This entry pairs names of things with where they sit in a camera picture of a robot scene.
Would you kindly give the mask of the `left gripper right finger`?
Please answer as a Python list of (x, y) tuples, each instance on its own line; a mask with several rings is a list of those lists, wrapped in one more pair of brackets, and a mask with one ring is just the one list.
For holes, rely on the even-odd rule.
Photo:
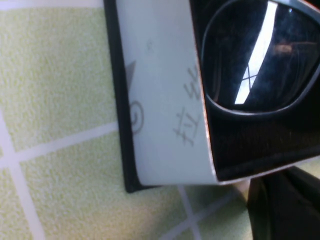
[(267, 176), (267, 206), (272, 240), (320, 238), (320, 180), (291, 167)]

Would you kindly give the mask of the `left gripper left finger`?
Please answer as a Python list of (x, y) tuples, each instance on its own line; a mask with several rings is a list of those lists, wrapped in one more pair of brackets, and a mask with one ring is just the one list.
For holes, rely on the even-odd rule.
[(262, 178), (251, 180), (249, 185), (247, 209), (254, 240), (270, 240), (271, 225), (268, 195)]

